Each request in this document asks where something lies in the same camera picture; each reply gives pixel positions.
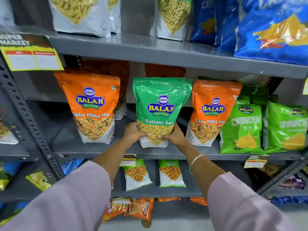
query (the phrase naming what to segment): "floor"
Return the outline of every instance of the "floor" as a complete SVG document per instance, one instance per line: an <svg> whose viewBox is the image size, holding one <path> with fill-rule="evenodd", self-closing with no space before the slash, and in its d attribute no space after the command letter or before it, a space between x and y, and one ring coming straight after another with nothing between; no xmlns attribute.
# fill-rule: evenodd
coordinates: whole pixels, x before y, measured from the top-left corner
<svg viewBox="0 0 308 231"><path fill-rule="evenodd" d="M294 225L301 231L308 231L308 205L290 204L282 205L279 208L287 215ZM125 230L142 231L145 230L141 221L109 221L101 225L99 231L105 230ZM171 220L153 220L149 231L214 231L210 219L171 219Z"/></svg>

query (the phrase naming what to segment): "lavender sleeve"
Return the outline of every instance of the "lavender sleeve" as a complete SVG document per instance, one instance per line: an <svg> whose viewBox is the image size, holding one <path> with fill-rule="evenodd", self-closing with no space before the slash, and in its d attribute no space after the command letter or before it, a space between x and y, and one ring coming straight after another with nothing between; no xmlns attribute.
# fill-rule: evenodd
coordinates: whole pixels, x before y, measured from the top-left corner
<svg viewBox="0 0 308 231"><path fill-rule="evenodd" d="M277 207L230 172L213 181L207 202L215 231L298 230Z"/></svg>
<svg viewBox="0 0 308 231"><path fill-rule="evenodd" d="M1 230L94 231L110 195L108 173L88 161L36 197Z"/></svg>

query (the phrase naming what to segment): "person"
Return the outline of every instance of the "person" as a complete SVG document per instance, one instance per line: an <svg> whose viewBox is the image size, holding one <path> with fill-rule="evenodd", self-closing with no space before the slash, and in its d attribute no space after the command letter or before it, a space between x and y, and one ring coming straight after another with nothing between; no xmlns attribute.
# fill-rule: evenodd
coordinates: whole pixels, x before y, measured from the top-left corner
<svg viewBox="0 0 308 231"><path fill-rule="evenodd" d="M144 136L151 134L138 131L136 122L129 124L116 144L41 193L1 230L98 230L125 151ZM215 231L296 230L278 208L232 173L200 156L177 124L172 134L158 137L169 140L185 155L207 200Z"/></svg>

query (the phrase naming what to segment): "bracelet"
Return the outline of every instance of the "bracelet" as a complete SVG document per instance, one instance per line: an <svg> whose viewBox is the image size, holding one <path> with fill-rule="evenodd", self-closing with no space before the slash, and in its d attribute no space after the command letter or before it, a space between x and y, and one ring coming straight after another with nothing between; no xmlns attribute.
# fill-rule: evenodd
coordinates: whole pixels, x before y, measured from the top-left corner
<svg viewBox="0 0 308 231"><path fill-rule="evenodd" d="M198 156L192 161L192 164L191 164L190 167L189 167L189 171L190 171L191 175L193 175L193 174L192 174L192 165L194 164L195 160L198 159L200 156L203 156L203 155L198 155Z"/></svg>

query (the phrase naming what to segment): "blank white price box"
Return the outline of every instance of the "blank white price box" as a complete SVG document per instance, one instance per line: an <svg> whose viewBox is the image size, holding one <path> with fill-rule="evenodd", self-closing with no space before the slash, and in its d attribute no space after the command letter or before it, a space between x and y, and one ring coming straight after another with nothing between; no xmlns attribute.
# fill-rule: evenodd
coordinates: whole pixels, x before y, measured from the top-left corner
<svg viewBox="0 0 308 231"><path fill-rule="evenodd" d="M5 51L13 70L36 69L37 64L31 51Z"/></svg>
<svg viewBox="0 0 308 231"><path fill-rule="evenodd" d="M40 69L61 69L54 52L33 52Z"/></svg>

